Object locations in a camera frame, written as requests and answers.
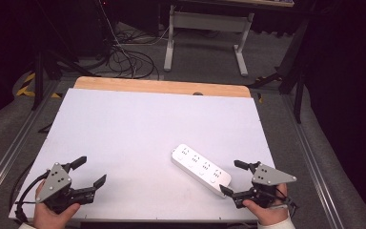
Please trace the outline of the person's left hand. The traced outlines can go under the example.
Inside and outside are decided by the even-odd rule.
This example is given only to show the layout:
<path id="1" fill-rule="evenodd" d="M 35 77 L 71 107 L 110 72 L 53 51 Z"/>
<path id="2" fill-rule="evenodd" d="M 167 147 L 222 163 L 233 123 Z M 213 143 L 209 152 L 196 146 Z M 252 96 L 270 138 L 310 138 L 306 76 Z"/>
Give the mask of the person's left hand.
<path id="1" fill-rule="evenodd" d="M 74 203 L 61 214 L 56 214 L 45 203 L 36 203 L 32 224 L 36 229 L 65 229 L 79 209 L 80 204 Z"/>

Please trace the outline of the white power strip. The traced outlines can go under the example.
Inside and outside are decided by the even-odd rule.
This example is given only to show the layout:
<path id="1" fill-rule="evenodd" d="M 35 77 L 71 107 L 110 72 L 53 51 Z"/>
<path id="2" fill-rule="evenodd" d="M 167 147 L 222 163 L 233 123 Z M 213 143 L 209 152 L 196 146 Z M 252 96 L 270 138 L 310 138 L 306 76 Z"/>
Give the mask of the white power strip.
<path id="1" fill-rule="evenodd" d="M 220 186 L 227 187 L 232 177 L 188 145 L 180 144 L 172 150 L 172 162 L 216 195 L 225 197 Z"/>

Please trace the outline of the black metal stand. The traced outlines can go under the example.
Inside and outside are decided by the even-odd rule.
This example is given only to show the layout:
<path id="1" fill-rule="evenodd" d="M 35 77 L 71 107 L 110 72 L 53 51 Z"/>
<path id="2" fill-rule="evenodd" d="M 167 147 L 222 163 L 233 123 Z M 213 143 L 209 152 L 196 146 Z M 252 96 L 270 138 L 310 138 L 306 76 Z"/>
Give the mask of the black metal stand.
<path id="1" fill-rule="evenodd" d="M 296 60 L 299 57 L 299 50 L 308 25 L 309 19 L 303 19 L 296 30 L 293 40 L 291 41 L 280 65 L 277 67 L 276 72 L 265 78 L 260 78 L 259 80 L 256 80 L 255 83 L 248 85 L 248 88 L 250 89 L 258 89 L 277 79 L 281 79 L 281 84 L 278 87 L 278 91 L 281 94 L 289 94 L 293 88 L 296 88 L 293 114 L 298 124 L 301 123 L 300 113 L 305 80 L 301 63 L 296 63 Z"/>

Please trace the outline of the yellow and black floor tape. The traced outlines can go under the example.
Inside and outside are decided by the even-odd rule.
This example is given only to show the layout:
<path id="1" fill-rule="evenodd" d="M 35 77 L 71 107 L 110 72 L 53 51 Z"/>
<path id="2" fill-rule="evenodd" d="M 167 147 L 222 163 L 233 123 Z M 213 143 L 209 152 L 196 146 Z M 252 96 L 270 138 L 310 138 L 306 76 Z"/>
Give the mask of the yellow and black floor tape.
<path id="1" fill-rule="evenodd" d="M 23 76 L 23 81 L 21 85 L 19 86 L 17 92 L 15 93 L 16 96 L 30 96 L 35 97 L 35 91 L 31 87 L 31 84 L 33 83 L 35 79 L 35 73 L 30 72 Z"/>

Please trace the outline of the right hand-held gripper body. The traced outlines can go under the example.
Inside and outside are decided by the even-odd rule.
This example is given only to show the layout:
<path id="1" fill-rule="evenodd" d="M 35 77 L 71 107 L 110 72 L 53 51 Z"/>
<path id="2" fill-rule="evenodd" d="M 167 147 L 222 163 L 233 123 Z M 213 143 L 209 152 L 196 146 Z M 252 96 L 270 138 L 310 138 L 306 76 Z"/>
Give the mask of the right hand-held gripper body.
<path id="1" fill-rule="evenodd" d="M 277 186 L 283 183 L 295 182 L 297 178 L 261 162 L 257 162 L 257 164 L 256 171 L 252 173 L 252 187 L 250 190 L 233 194 L 232 199 L 235 206 L 244 208 L 242 201 L 249 199 L 262 208 L 272 208 L 274 202 L 279 199 L 283 204 L 295 207 L 293 201 L 283 195 Z"/>

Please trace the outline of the aluminium floor rail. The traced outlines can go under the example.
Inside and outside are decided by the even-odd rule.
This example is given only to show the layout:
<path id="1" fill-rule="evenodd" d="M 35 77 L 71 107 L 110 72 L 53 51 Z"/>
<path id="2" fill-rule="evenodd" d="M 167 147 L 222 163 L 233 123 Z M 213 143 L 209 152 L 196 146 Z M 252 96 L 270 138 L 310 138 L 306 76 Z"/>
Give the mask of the aluminium floor rail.
<path id="1" fill-rule="evenodd" d="M 304 160 L 306 162 L 309 174 L 314 183 L 315 190 L 325 212 L 326 218 L 329 221 L 331 229 L 344 229 L 343 222 L 338 214 L 327 183 L 325 182 L 324 177 L 317 164 L 314 152 L 312 151 L 311 145 L 307 139 L 304 129 L 302 125 L 298 123 L 295 119 L 292 100 L 286 94 L 282 95 L 282 100 L 287 112 L 290 114 L 293 126 L 295 127 L 296 135 L 301 143 Z"/>
<path id="2" fill-rule="evenodd" d="M 0 185 L 57 85 L 57 81 L 47 84 L 43 91 L 44 98 L 35 110 L 31 108 L 33 98 L 19 97 L 0 111 Z"/>

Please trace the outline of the black tripod stand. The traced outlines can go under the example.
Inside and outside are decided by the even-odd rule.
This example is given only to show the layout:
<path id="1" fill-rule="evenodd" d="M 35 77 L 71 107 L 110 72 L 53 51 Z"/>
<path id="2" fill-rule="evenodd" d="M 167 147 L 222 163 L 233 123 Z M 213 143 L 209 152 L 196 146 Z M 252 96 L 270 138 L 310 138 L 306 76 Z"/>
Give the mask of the black tripod stand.
<path id="1" fill-rule="evenodd" d="M 71 70 L 80 73 L 81 75 L 93 75 L 87 69 L 79 66 L 70 58 L 60 52 L 53 50 L 40 50 L 35 55 L 34 67 L 34 101 L 32 110 L 35 111 L 43 102 L 44 99 L 44 73 L 47 74 L 50 80 L 59 80 L 62 77 L 59 62 L 68 66 Z"/>

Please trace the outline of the white board table cover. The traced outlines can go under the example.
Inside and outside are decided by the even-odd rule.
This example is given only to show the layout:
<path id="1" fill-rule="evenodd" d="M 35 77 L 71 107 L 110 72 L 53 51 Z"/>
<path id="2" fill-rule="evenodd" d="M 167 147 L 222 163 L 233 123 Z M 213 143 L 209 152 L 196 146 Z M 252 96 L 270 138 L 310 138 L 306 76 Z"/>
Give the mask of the white board table cover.
<path id="1" fill-rule="evenodd" d="M 56 162 L 85 156 L 86 163 L 70 173 L 72 186 L 107 180 L 77 219 L 252 220 L 248 210 L 173 164 L 180 144 L 227 171 L 236 191 L 249 189 L 252 175 L 236 168 L 235 160 L 274 163 L 250 98 L 70 89 L 22 189 L 33 199 L 33 180 Z"/>

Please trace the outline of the white metal table frame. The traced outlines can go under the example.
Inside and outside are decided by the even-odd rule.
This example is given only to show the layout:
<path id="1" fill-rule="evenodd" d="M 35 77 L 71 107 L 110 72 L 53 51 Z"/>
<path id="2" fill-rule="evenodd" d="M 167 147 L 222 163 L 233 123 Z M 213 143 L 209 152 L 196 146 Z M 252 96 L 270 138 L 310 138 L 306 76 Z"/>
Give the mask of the white metal table frame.
<path id="1" fill-rule="evenodd" d="M 228 0 L 233 3 L 244 3 L 254 7 L 279 7 L 291 8 L 293 0 Z M 242 76 L 247 76 L 248 71 L 242 54 L 247 40 L 254 14 L 250 12 L 247 17 L 213 15 L 205 13 L 181 12 L 171 5 L 169 19 L 169 38 L 165 55 L 164 71 L 169 72 L 173 63 L 173 30 L 195 29 L 211 31 L 240 32 L 241 40 L 233 46 L 236 62 Z"/>

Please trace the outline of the person's right hand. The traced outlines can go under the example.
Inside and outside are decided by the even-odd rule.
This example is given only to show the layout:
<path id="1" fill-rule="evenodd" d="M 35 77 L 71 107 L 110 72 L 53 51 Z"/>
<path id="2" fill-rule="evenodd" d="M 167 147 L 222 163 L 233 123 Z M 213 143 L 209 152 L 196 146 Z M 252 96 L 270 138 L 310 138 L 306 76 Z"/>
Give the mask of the person's right hand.
<path id="1" fill-rule="evenodd" d="M 249 199 L 243 200 L 242 203 L 257 217 L 258 223 L 262 225 L 272 225 L 290 217 L 288 208 L 283 207 L 283 203 L 279 199 L 275 201 L 275 205 L 279 205 L 279 208 L 262 208 Z"/>

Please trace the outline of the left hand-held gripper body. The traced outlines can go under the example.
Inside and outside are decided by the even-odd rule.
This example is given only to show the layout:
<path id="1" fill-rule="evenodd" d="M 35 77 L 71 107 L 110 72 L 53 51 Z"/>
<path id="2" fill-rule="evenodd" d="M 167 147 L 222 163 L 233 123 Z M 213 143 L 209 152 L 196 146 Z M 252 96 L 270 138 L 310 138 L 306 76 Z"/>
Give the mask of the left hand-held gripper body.
<path id="1" fill-rule="evenodd" d="M 93 203 L 95 195 L 93 187 L 77 190 L 71 188 L 72 179 L 62 165 L 56 162 L 52 166 L 35 198 L 37 203 L 45 203 L 56 214 L 62 213 L 74 203 L 80 205 Z"/>

